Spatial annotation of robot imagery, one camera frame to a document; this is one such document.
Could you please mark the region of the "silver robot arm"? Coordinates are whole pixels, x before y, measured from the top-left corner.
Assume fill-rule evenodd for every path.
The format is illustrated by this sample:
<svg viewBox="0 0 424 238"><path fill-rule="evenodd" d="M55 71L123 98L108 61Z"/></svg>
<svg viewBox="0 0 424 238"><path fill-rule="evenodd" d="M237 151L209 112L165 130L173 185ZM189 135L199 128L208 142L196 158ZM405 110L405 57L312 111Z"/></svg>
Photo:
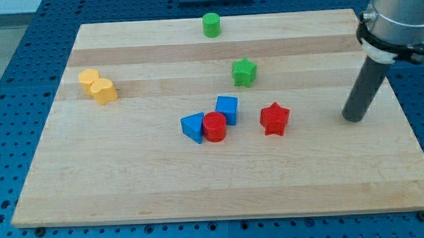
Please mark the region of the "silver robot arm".
<svg viewBox="0 0 424 238"><path fill-rule="evenodd" d="M424 0L370 0L360 14L357 39L380 64L424 61Z"/></svg>

